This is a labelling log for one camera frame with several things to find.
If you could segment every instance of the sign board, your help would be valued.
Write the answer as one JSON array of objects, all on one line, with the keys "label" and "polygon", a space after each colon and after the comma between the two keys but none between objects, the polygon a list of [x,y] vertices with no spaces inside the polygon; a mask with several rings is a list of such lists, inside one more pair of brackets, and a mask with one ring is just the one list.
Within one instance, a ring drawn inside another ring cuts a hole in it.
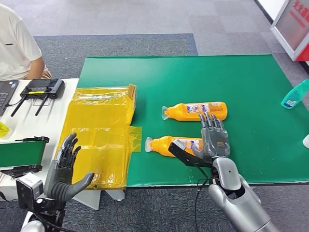
[{"label": "sign board", "polygon": [[292,60],[309,60],[308,0],[286,0],[271,30]]}]

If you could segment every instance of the white t-shirt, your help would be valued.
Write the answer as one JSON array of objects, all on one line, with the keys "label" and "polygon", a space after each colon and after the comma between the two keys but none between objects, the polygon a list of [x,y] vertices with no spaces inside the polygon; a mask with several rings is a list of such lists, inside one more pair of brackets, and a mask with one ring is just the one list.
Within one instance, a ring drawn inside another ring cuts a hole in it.
[{"label": "white t-shirt", "polygon": [[20,17],[0,4],[0,81],[23,80],[28,75],[30,61],[41,56]]}]

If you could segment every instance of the bottle label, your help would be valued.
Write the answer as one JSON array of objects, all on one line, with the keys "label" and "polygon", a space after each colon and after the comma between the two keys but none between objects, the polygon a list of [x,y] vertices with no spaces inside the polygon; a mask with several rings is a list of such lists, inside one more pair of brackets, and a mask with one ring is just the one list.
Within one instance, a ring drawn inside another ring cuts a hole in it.
[{"label": "bottle label", "polygon": [[189,140],[189,139],[179,139],[180,141],[182,141],[182,143],[185,144],[186,147],[191,149],[192,147],[192,145],[196,146],[197,149],[200,149],[200,148],[200,141],[197,139],[192,139],[192,140]]},{"label": "bottle label", "polygon": [[290,101],[290,100],[288,100],[288,101],[286,102],[286,104],[288,104],[288,105],[289,105],[289,106],[293,106],[293,105],[295,105],[295,103],[297,103],[297,101]]},{"label": "bottle label", "polygon": [[188,113],[198,113],[198,112],[213,112],[222,111],[222,106],[219,102],[211,102],[205,104],[188,104]]}]

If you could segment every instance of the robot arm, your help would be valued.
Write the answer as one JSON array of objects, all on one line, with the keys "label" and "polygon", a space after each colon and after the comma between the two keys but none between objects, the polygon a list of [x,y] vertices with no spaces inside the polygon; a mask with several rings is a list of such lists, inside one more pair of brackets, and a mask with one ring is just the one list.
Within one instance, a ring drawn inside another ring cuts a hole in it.
[{"label": "robot arm", "polygon": [[[210,197],[238,232],[279,232],[270,216],[262,207],[261,200],[238,173],[229,159],[230,145],[222,122],[215,115],[200,115],[202,123],[203,150],[196,147],[194,156],[186,152],[179,140],[172,142],[169,151],[187,166],[211,169]],[[230,198],[234,193],[235,198]]]},{"label": "robot arm", "polygon": [[81,146],[75,133],[66,137],[49,169],[44,189],[43,182],[29,173],[17,180],[20,207],[29,210],[22,232],[60,232],[65,216],[65,206],[76,194],[90,184],[94,173],[72,184],[73,166]]}]

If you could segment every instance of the plastic bottle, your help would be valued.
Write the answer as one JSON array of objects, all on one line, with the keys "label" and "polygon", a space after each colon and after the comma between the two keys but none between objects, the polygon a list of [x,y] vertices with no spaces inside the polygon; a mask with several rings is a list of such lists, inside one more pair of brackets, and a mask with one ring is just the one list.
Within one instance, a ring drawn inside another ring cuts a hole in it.
[{"label": "plastic bottle", "polygon": [[0,122],[0,139],[6,140],[10,138],[11,134],[13,134],[12,129],[4,124],[3,122]]},{"label": "plastic bottle", "polygon": [[281,105],[286,109],[292,109],[300,102],[309,90],[309,80],[304,80],[289,91],[283,98]]},{"label": "plastic bottle", "polygon": [[304,139],[302,141],[302,144],[307,148],[309,148],[309,134],[304,137]]},{"label": "plastic bottle", "polygon": [[162,107],[162,118],[173,118],[178,121],[200,121],[199,113],[207,112],[214,114],[220,120],[225,120],[228,115],[228,108],[225,103],[205,102],[205,103],[179,103],[173,107]]},{"label": "plastic bottle", "polygon": [[170,143],[173,142],[174,139],[179,139],[183,143],[186,143],[188,148],[186,149],[186,151],[192,155],[193,151],[191,149],[191,145],[194,145],[200,150],[203,147],[203,140],[200,138],[164,136],[160,139],[151,139],[150,137],[148,137],[145,140],[145,150],[146,152],[155,151],[163,156],[175,157],[174,155],[168,151],[168,148],[170,147]]}]

